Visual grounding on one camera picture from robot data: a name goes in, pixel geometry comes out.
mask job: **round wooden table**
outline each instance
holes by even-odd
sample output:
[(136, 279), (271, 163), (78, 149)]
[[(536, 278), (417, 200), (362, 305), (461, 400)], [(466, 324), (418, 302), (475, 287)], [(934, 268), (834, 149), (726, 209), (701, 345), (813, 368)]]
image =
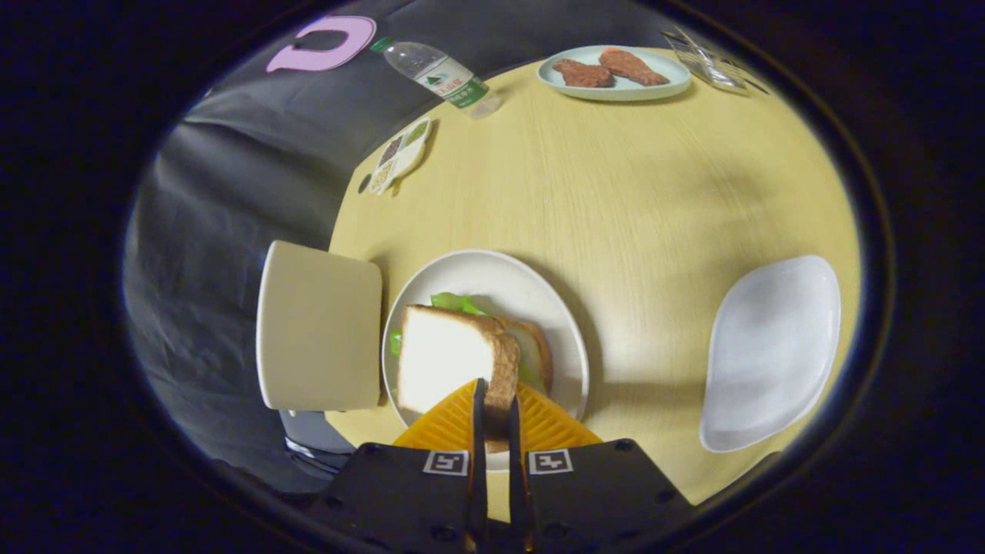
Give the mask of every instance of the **round wooden table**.
[[(842, 317), (819, 406), (839, 377), (862, 279), (848, 196), (818, 138), (775, 92), (744, 97), (695, 78), (674, 98), (593, 103), (549, 89), (537, 65), (490, 79), (504, 102), (488, 118), (433, 109), (422, 165), (383, 196), (358, 194), (389, 142), (381, 137), (353, 174), (329, 251), (380, 267), (386, 311), (415, 271), (451, 250), (489, 248), (531, 265), (584, 335), (584, 424), (604, 441), (638, 441), (699, 503), (790, 444), (818, 410), (744, 450), (701, 446), (711, 328), (737, 280), (794, 256), (827, 259)], [(376, 408), (326, 418), (356, 445), (404, 431), (385, 395)], [(490, 517), (509, 520), (507, 475), (488, 483)]]

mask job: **white oval plate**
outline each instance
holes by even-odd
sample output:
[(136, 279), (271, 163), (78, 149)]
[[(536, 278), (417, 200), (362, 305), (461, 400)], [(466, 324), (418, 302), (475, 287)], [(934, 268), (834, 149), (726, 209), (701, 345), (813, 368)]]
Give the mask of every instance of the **white oval plate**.
[[(410, 426), (414, 412), (397, 407), (398, 359), (390, 353), (390, 333), (400, 327), (404, 306), (430, 306), (437, 293), (470, 295), (477, 308), (524, 321), (544, 331), (551, 348), (554, 385), (550, 398), (572, 417), (580, 419), (588, 399), (588, 355), (578, 325), (557, 292), (536, 271), (506, 254), (480, 249), (450, 252), (422, 267), (400, 291), (386, 318), (381, 358), (390, 403), (400, 420)], [(465, 382), (450, 384), (449, 393)], [(488, 471), (507, 471), (509, 452), (486, 458)]]
[[(588, 65), (599, 65), (599, 56), (606, 48), (619, 48), (634, 54), (650, 69), (670, 79), (666, 85), (655, 87), (645, 87), (635, 83), (626, 77), (615, 77), (616, 83), (606, 89), (592, 89), (589, 87), (569, 87), (564, 83), (564, 78), (560, 71), (556, 71), (554, 65), (562, 59), (572, 59)], [(581, 46), (565, 50), (560, 54), (555, 54), (548, 58), (537, 68), (537, 76), (548, 87), (558, 91), (563, 95), (576, 97), (585, 100), (600, 100), (611, 102), (632, 102), (641, 100), (657, 100), (678, 95), (690, 86), (690, 71), (677, 60), (660, 54), (632, 48), (630, 46)]]
[(722, 301), (711, 332), (701, 445), (740, 450), (783, 431), (821, 398), (841, 325), (841, 294), (824, 258), (756, 269)]

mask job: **plastic bottle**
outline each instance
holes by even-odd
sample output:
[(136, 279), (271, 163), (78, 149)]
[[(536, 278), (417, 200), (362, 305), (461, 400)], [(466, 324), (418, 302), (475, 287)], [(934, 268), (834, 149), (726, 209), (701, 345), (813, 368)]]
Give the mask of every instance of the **plastic bottle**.
[(502, 100), (489, 85), (448, 54), (419, 42), (381, 38), (373, 46), (394, 69), (478, 119), (496, 111)]

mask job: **meat patty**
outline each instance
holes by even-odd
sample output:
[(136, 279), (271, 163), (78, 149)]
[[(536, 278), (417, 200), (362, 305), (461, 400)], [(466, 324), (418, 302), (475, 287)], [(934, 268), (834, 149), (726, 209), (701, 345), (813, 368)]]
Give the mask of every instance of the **meat patty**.
[(614, 75), (626, 77), (646, 87), (666, 85), (671, 82), (670, 79), (647, 67), (643, 60), (618, 48), (606, 48), (599, 56), (599, 62)]
[(564, 83), (569, 87), (599, 89), (612, 87), (616, 82), (613, 74), (601, 65), (585, 65), (572, 59), (563, 59), (554, 68), (555, 71), (560, 71)]

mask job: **pink sticker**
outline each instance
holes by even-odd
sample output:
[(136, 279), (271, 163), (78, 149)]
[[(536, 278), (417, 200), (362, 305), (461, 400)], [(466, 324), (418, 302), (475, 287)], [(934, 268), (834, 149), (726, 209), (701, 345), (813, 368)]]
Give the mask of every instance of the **pink sticker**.
[(301, 38), (318, 31), (341, 31), (348, 36), (342, 44), (331, 50), (304, 50), (286, 46), (267, 64), (267, 73), (278, 69), (325, 71), (339, 67), (366, 48), (376, 34), (376, 22), (370, 18), (355, 16), (324, 17), (300, 30), (296, 37)]

